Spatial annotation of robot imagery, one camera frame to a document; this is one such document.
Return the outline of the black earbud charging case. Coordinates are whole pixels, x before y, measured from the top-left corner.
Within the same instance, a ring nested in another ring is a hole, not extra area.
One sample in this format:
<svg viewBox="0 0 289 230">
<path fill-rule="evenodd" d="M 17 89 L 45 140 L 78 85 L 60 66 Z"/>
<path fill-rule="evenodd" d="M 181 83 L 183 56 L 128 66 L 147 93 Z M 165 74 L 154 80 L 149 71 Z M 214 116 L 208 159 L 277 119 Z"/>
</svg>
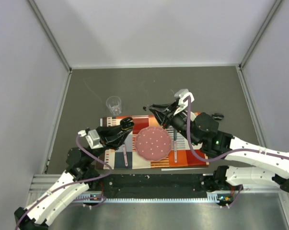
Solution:
<svg viewBox="0 0 289 230">
<path fill-rule="evenodd" d="M 123 131 L 133 129 L 133 127 L 134 127 L 133 118 L 132 117 L 125 117 L 124 119 L 121 119 L 120 126 L 121 126 L 121 130 L 123 130 Z"/>
</svg>

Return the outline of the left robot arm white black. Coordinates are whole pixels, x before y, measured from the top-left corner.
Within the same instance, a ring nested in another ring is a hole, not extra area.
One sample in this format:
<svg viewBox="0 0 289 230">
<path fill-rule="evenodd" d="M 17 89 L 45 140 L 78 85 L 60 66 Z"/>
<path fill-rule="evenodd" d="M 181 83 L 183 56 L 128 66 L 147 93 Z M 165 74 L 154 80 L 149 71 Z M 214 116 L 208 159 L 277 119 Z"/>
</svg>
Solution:
<svg viewBox="0 0 289 230">
<path fill-rule="evenodd" d="M 79 195 L 94 190 L 112 167 L 99 157 L 121 147 L 134 127 L 131 117 L 117 126 L 99 126 L 78 132 L 75 148 L 68 152 L 68 167 L 57 181 L 32 204 L 15 213 L 17 230 L 47 230 L 55 218 Z"/>
</svg>

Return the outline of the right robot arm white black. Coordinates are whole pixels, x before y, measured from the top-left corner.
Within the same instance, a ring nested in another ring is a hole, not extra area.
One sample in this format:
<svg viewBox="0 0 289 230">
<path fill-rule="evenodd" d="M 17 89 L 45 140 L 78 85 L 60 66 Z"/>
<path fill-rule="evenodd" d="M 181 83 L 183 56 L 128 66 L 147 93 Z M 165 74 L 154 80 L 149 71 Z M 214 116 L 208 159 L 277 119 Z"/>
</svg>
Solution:
<svg viewBox="0 0 289 230">
<path fill-rule="evenodd" d="M 153 104 L 148 110 L 163 128 L 172 127 L 189 147 L 200 145 L 208 162 L 239 161 L 248 167 L 219 166 L 213 173 L 217 188 L 230 185 L 260 184 L 280 188 L 289 193 L 289 152 L 248 143 L 219 130 L 218 121 L 206 113 L 195 115 L 190 108 L 179 109 L 178 103 Z"/>
</svg>

